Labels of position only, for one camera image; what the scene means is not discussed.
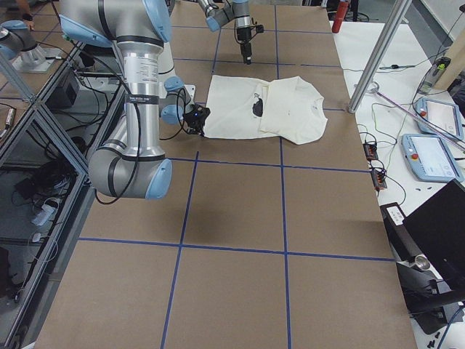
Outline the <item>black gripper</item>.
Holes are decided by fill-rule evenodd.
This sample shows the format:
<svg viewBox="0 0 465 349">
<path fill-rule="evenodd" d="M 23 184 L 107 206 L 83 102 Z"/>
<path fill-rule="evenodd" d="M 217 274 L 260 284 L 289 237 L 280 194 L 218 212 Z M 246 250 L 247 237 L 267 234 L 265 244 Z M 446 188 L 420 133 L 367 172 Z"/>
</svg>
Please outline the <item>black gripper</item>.
<svg viewBox="0 0 465 349">
<path fill-rule="evenodd" d="M 235 28 L 235 40 L 240 44 L 240 53 L 243 63 L 250 65 L 252 50 L 249 43 L 257 34 L 264 32 L 264 26 L 261 24 L 250 25 L 246 27 Z"/>
<path fill-rule="evenodd" d="M 210 113 L 211 111 L 209 108 L 197 103 L 194 104 L 190 112 L 183 114 L 183 119 L 187 123 L 187 133 L 189 135 L 205 137 L 203 128 Z"/>
</svg>

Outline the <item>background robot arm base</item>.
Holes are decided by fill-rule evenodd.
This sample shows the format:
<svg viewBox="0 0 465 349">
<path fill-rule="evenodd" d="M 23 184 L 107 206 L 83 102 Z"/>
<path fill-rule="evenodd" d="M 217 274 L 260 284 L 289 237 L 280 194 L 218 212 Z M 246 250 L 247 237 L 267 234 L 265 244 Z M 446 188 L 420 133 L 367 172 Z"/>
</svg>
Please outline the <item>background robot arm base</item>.
<svg viewBox="0 0 465 349">
<path fill-rule="evenodd" d="M 60 49 L 43 48 L 21 20 L 1 24 L 1 53 L 17 71 L 25 73 L 46 73 L 62 58 Z"/>
</svg>

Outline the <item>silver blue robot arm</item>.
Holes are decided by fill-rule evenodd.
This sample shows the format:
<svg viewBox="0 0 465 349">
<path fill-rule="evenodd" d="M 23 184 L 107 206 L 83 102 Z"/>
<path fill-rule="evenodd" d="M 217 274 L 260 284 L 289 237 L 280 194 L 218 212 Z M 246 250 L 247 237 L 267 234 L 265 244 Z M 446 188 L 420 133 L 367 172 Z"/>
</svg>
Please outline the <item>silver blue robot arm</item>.
<svg viewBox="0 0 465 349">
<path fill-rule="evenodd" d="M 223 1 L 220 7 L 215 1 L 197 1 L 206 17 L 206 24 L 212 32 L 218 31 L 226 24 L 233 22 L 234 37 L 240 46 L 243 63 L 250 65 L 252 61 L 253 38 L 264 33 L 264 26 L 258 24 L 251 16 L 249 1 Z"/>
<path fill-rule="evenodd" d="M 159 121 L 178 121 L 202 134 L 209 114 L 176 76 L 165 1 L 63 1 L 63 33 L 86 45 L 113 49 L 122 71 L 124 112 L 89 160 L 94 189 L 114 199 L 163 198 L 172 162 L 160 146 Z"/>
</svg>

